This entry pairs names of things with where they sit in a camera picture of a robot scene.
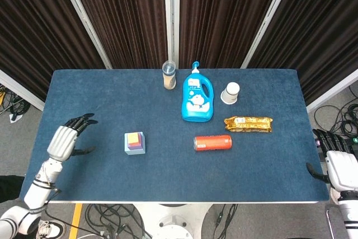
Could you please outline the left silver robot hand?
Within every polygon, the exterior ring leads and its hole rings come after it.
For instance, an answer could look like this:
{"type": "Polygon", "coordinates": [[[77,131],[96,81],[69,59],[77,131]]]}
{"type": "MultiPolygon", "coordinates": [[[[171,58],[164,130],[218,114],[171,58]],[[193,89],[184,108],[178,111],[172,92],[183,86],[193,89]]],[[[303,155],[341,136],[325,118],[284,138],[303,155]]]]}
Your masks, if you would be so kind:
{"type": "Polygon", "coordinates": [[[86,155],[93,152],[96,147],[75,149],[77,138],[91,124],[97,124],[97,120],[91,119],[95,114],[87,113],[77,118],[69,119],[61,125],[51,139],[47,152],[50,158],[59,162],[68,160],[71,156],[86,155]]]}

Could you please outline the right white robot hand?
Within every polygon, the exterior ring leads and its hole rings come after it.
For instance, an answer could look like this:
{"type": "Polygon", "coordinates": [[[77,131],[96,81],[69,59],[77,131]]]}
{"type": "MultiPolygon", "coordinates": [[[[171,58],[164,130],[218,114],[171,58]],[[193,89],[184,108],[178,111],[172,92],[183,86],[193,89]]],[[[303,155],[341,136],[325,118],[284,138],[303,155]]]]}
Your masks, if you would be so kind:
{"type": "Polygon", "coordinates": [[[313,129],[322,150],[327,173],[319,174],[312,164],[306,168],[310,175],[336,191],[357,191],[357,158],[352,147],[340,135],[321,129],[313,129]]]}

